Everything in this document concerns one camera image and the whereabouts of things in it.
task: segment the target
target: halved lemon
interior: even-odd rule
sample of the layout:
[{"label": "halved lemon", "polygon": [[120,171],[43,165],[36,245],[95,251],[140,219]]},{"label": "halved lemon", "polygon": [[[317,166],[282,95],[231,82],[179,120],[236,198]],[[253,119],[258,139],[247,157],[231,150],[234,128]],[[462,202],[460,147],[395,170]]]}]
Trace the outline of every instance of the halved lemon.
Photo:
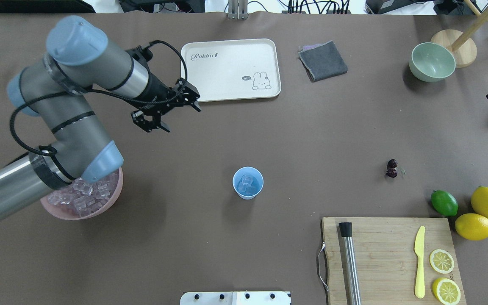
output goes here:
[{"label": "halved lemon", "polygon": [[439,277],[432,283],[432,292],[444,305],[456,305],[460,301],[459,286],[446,277]]},{"label": "halved lemon", "polygon": [[430,265],[432,269],[441,274],[448,274],[453,271],[455,267],[455,261],[448,251],[442,249],[436,249],[430,253]]}]

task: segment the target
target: gray cloth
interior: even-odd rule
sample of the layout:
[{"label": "gray cloth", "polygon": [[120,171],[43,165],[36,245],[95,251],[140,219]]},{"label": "gray cloth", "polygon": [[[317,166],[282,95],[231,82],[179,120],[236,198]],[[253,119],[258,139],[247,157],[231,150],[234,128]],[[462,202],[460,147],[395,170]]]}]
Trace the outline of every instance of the gray cloth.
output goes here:
[{"label": "gray cloth", "polygon": [[343,75],[347,72],[347,66],[333,41],[304,46],[299,52],[299,58],[310,72],[313,81]]}]

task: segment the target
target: black muddler tip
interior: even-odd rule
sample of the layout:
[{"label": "black muddler tip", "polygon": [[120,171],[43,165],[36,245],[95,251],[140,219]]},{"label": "black muddler tip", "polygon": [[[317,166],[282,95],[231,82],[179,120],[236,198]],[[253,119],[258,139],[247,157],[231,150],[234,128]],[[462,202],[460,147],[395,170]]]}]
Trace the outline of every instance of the black muddler tip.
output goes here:
[{"label": "black muddler tip", "polygon": [[352,236],[351,222],[340,222],[338,226],[340,227],[340,234],[342,235],[342,237]]}]

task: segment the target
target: green lime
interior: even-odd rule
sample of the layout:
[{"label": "green lime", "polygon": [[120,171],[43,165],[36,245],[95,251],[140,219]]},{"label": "green lime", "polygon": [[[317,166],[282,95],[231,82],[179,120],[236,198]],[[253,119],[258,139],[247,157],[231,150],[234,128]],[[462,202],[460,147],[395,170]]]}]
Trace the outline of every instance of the green lime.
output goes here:
[{"label": "green lime", "polygon": [[455,197],[446,191],[434,191],[430,196],[432,206],[443,216],[455,216],[459,210],[459,205]]}]

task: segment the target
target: wooden cutting board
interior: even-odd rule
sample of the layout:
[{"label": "wooden cutting board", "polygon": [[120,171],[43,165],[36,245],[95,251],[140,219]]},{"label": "wooden cutting board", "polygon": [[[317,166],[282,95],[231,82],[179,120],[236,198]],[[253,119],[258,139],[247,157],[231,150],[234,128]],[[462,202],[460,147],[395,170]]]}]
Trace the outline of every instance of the wooden cutting board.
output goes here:
[{"label": "wooden cutting board", "polygon": [[[363,305],[440,305],[432,294],[432,282],[438,277],[454,280],[460,288],[460,305],[466,305],[463,282],[446,218],[353,218],[324,217],[323,241],[327,257],[329,305],[347,305],[349,295],[341,260],[339,222],[352,222],[355,261],[360,298]],[[424,298],[414,294],[417,256],[414,241],[420,226],[424,234]],[[440,274],[429,263],[435,249],[448,251],[455,260],[450,274]]]}]

